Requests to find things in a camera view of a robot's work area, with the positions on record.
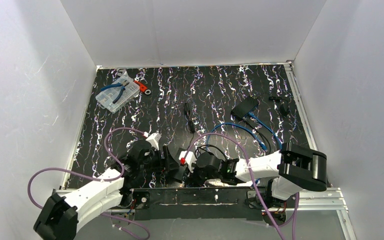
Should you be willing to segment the grey ribbed network switch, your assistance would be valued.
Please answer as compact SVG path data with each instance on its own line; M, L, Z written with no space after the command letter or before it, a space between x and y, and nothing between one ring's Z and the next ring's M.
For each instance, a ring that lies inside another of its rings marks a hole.
M238 120L244 119L249 112L255 110L259 105L259 101L252 96L246 97L238 103L231 111L230 114Z

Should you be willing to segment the black switch with blue ports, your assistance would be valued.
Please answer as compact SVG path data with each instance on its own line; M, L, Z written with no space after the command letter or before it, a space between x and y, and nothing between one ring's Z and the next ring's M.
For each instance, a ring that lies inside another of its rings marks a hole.
M179 166L177 170L175 170L172 174L172 179L178 183L183 181L185 172L187 172L188 167L185 165Z

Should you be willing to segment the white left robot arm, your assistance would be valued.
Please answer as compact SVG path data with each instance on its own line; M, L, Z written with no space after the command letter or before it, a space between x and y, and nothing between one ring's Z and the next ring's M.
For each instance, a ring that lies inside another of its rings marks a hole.
M97 178L65 195L53 193L41 207L33 230L43 240L72 240L91 220L114 207L131 209L138 200L131 195L135 180L144 171L161 170L172 177L186 162L186 150L171 155L155 139L140 140Z

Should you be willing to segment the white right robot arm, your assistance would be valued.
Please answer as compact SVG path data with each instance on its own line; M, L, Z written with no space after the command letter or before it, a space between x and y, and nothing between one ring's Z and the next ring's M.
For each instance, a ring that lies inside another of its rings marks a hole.
M266 195L285 201L291 195L308 190L324 192L327 189L327 156L294 143L284 143L280 150L261 157L222 160L212 153L195 157L192 151L180 151L178 160L198 178L200 185L219 179L236 186L268 178Z

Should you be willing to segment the black base bar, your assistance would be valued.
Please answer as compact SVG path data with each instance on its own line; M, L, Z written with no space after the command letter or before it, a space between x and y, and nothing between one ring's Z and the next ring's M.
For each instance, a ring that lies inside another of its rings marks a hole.
M135 219L246 219L261 221L262 211L245 204L249 187L135 188Z

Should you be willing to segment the small black clip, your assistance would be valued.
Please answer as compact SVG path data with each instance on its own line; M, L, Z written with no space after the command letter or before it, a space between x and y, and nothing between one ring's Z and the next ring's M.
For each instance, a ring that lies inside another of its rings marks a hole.
M188 102L183 103L183 114L185 117L189 118L191 115L191 109Z

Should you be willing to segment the red black tool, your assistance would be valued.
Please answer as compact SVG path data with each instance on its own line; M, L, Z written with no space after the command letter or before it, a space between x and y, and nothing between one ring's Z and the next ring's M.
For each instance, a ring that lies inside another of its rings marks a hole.
M136 83L138 86L139 86L139 90L142 94L146 95L146 96L150 96L152 91L146 86L144 85L143 83L137 81L137 80L134 80L133 81L134 83Z

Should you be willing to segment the clear plastic parts box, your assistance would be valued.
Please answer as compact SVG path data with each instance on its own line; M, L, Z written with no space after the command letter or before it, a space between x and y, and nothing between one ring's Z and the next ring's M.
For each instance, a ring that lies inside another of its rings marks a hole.
M102 87L95 99L101 108L115 114L139 93L140 86L128 75L123 74L112 84Z

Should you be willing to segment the blue handled pliers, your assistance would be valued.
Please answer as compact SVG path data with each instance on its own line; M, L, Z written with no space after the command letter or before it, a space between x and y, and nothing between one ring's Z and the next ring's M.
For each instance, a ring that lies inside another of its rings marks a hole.
M112 100L112 103L116 104L125 92L126 86L128 86L129 84L130 83L128 81L117 82L101 88L100 91L102 93L106 91L105 94L109 99L111 99L115 94L117 94L116 97Z

